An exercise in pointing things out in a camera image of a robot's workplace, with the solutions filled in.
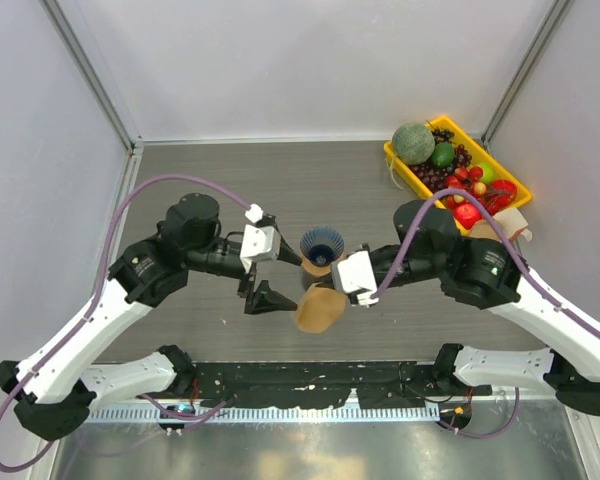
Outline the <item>blue ribbed glass dripper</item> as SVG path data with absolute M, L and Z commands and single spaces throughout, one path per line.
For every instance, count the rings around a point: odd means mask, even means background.
M 345 242 L 339 232 L 327 226 L 307 231 L 300 240 L 302 255 L 314 266 L 326 267 L 338 260 Z

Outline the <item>green netted melon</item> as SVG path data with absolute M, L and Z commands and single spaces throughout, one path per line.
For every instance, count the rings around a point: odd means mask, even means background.
M 396 129 L 391 140 L 395 154 L 408 165 L 424 163 L 435 149 L 431 131 L 422 123 L 407 123 Z

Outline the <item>red tomato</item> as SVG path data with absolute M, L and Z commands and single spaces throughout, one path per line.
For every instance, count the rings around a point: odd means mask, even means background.
M 498 208 L 508 207 L 517 197 L 517 187 L 509 180 L 498 179 L 493 181 L 487 190 L 486 198 L 490 205 Z

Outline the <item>red yellow cherries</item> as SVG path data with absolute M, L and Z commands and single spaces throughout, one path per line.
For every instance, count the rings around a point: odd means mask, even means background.
M 452 175 L 445 178 L 444 186 L 449 189 L 459 189 L 468 192 L 482 205 L 485 205 L 484 197 L 487 186 L 479 181 L 481 175 L 482 172 L 477 166 L 470 168 L 458 167 Z

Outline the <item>brown paper coffee filter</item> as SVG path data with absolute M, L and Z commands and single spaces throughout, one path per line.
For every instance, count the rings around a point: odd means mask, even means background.
M 347 297 L 330 288 L 312 285 L 295 311 L 295 323 L 305 333 L 321 334 L 344 314 Z

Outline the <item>yellow plastic fruit tray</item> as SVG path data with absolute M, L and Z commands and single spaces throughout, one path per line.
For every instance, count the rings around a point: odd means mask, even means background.
M 532 199 L 521 181 L 447 116 L 399 127 L 384 152 L 390 176 L 401 178 L 421 199 L 458 188 L 492 215 Z

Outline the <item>green apple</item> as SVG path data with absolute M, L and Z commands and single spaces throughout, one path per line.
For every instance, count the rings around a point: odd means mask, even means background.
M 477 165 L 477 167 L 482 172 L 482 175 L 479 179 L 480 182 L 484 183 L 485 185 L 489 185 L 496 179 L 494 170 L 488 163 L 485 163 L 485 162 L 479 163 Z

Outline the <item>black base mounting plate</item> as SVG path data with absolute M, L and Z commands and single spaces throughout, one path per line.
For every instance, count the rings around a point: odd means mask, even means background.
M 351 394 L 363 409 L 421 406 L 426 399 L 489 396 L 490 385 L 469 387 L 432 365 L 375 362 L 199 362 L 166 387 L 152 386 L 155 399 L 224 402 L 234 408 L 340 408 Z

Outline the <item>black grape cluster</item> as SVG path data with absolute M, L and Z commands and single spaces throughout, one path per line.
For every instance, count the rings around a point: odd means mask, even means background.
M 454 138 L 454 132 L 449 129 L 434 128 L 431 133 L 436 144 L 451 143 Z

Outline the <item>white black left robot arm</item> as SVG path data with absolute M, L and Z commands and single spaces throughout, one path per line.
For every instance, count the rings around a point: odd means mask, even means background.
M 190 272 L 236 279 L 250 315 L 293 311 L 297 305 L 257 282 L 256 265 L 300 256 L 275 218 L 259 214 L 238 240 L 221 233 L 219 203 L 192 193 L 166 212 L 154 235 L 131 244 L 108 270 L 97 293 L 46 345 L 20 362 L 0 363 L 0 387 L 13 395 L 22 427 L 47 441 L 61 439 L 100 408 L 145 393 L 174 398 L 193 389 L 196 370 L 174 345 L 134 362 L 98 368 L 94 361 L 127 328 L 183 289 Z

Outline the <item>green lime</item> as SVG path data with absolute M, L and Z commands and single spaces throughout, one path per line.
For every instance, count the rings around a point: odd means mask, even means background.
M 437 169 L 446 168 L 453 163 L 455 159 L 455 149 L 451 143 L 442 142 L 435 146 L 430 160 Z

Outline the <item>glass coffee carafe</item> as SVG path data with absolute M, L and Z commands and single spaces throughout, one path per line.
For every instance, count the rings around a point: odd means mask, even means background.
M 309 292 L 312 289 L 317 288 L 332 289 L 333 283 L 330 274 L 326 274 L 320 277 L 304 275 L 302 278 L 302 286 L 306 292 Z

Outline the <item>red apple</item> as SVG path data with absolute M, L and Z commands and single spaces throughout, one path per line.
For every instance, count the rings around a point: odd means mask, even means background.
M 453 210 L 454 219 L 467 231 L 470 231 L 474 225 L 483 219 L 479 209 L 473 204 L 465 202 Z

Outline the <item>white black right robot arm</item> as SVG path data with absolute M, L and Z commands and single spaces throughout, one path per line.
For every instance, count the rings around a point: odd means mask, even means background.
M 512 246 L 461 235 L 441 209 L 429 209 L 410 232 L 423 204 L 410 201 L 394 214 L 399 239 L 411 242 L 404 257 L 399 245 L 370 252 L 376 281 L 397 288 L 437 278 L 446 296 L 505 318 L 545 345 L 487 351 L 447 343 L 434 362 L 434 386 L 445 394 L 483 385 L 548 389 L 562 404 L 600 417 L 600 322 L 553 290 Z

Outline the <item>dark purple grape bunch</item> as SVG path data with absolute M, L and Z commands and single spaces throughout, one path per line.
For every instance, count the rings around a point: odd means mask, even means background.
M 431 156 L 422 164 L 410 166 L 410 170 L 433 193 L 445 187 L 444 180 L 447 176 L 452 175 L 458 167 L 468 167 L 472 160 L 471 154 L 463 144 L 452 145 L 455 149 L 455 159 L 448 167 L 435 168 L 431 163 Z

